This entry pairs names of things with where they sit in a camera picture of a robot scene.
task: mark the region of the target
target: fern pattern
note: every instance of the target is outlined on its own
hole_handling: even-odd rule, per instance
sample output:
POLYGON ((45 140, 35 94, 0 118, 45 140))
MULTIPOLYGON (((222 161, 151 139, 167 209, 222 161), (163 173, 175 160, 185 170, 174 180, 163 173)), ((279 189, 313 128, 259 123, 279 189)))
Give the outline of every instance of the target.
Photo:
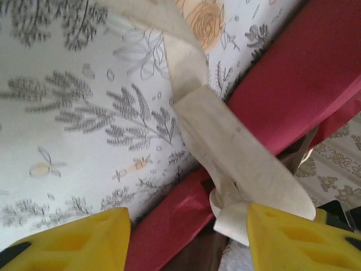
POLYGON ((267 39, 269 36, 268 25, 262 24, 258 27, 253 24, 249 28, 249 32, 246 32, 244 36, 249 40, 247 47, 253 48, 253 52, 251 53, 253 60, 251 63, 255 64, 266 52, 267 39))
POLYGON ((185 150, 172 152, 168 157, 168 164, 174 165, 180 161, 185 162, 191 157, 191 153, 185 150))
POLYGON ((140 197, 144 194, 146 194, 145 201, 147 202, 154 199, 159 200, 160 194, 164 196, 172 186, 182 179, 182 177, 183 169, 178 167, 173 181, 169 183, 160 183, 160 180, 156 178, 140 178, 135 184, 136 189, 134 191, 130 191, 128 186, 124 186, 120 189, 114 189, 111 195, 104 197, 100 204, 101 210, 105 211, 116 207, 126 206, 136 197, 140 197))
POLYGON ((57 208, 51 211, 49 205, 40 205, 31 199, 23 199, 15 204, 6 205, 0 211, 3 226, 25 226, 32 221, 32 230, 47 229, 68 222, 74 217, 91 215, 92 206, 87 206, 85 198, 72 196, 65 201, 67 209, 57 208))
POLYGON ((104 25, 108 10, 89 0, 0 0, 0 16, 11 16, 11 35, 26 47, 51 38, 47 27, 58 19, 71 51, 84 49, 104 25))
POLYGON ((227 96, 228 90, 230 90, 230 78, 233 73, 233 68, 231 67, 229 69, 222 69, 221 65, 221 61, 218 61, 216 70, 216 81, 217 86, 220 89, 219 97, 224 100, 224 98, 227 96))
POLYGON ((172 145, 179 129, 168 110, 160 107, 151 111, 142 91, 131 84, 132 92, 122 87, 120 93, 108 91, 113 101, 112 109, 92 104, 93 92, 88 83, 70 72, 54 71, 45 77, 45 82, 36 78, 16 77, 8 81, 9 91, 0 92, 0 99, 16 99, 33 106, 25 108, 27 113, 59 111, 55 121, 66 124, 66 132, 93 133, 105 129, 112 146, 127 146, 129 151, 149 148, 151 139, 160 138, 172 145), (116 124, 117 119, 131 123, 131 126, 116 124), (151 127, 150 121, 157 125, 151 127))

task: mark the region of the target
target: floral wallpaper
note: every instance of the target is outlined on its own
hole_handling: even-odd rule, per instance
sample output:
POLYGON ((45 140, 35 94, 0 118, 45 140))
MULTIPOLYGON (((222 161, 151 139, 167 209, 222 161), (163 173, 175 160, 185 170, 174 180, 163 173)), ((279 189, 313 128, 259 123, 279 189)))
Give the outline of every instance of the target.
POLYGON ((361 204, 361 113, 314 148, 297 172, 318 205, 337 199, 345 210, 361 204))
MULTIPOLYGON (((221 99, 298 2, 175 0, 221 99)), ((108 15, 92 0, 0 0, 0 250, 118 206, 136 225, 196 166, 162 33, 108 15)))

